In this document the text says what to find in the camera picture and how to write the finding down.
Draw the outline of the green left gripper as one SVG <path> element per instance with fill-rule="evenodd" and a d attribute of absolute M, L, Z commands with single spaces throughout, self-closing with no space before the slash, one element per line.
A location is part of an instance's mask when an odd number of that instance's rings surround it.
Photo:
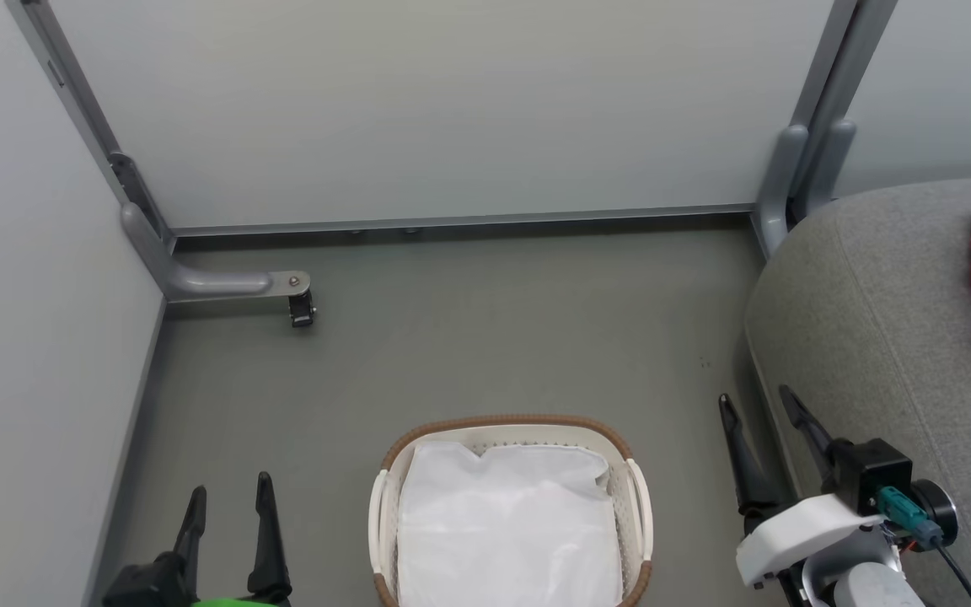
<path fill-rule="evenodd" d="M 103 596 L 104 606 L 289 606 L 292 580 L 284 548 L 272 477 L 258 474 L 255 513 L 259 526 L 254 568 L 246 597 L 200 599 L 197 595 L 199 543 L 206 527 L 204 486 L 193 489 L 179 528 L 174 552 L 145 565 L 124 567 Z"/>

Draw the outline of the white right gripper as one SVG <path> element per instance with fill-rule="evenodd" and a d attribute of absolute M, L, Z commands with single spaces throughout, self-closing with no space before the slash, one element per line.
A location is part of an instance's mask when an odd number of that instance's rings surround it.
<path fill-rule="evenodd" d="M 778 390 L 787 420 L 804 435 L 812 452 L 821 491 L 835 492 L 834 440 L 789 385 L 780 384 Z M 743 419 L 731 396 L 718 396 L 717 406 L 738 513 L 775 515 L 759 524 L 737 548 L 736 564 L 743 583 L 754 588 L 766 575 L 775 577 L 797 562 L 802 563 L 802 587 L 806 591 L 824 591 L 831 583 L 843 587 L 862 573 L 868 577 L 885 575 L 885 535 L 880 530 L 885 518 L 878 513 L 856 514 L 834 495 L 807 498 L 787 508 L 792 501 L 783 500 L 768 481 L 748 445 Z"/>

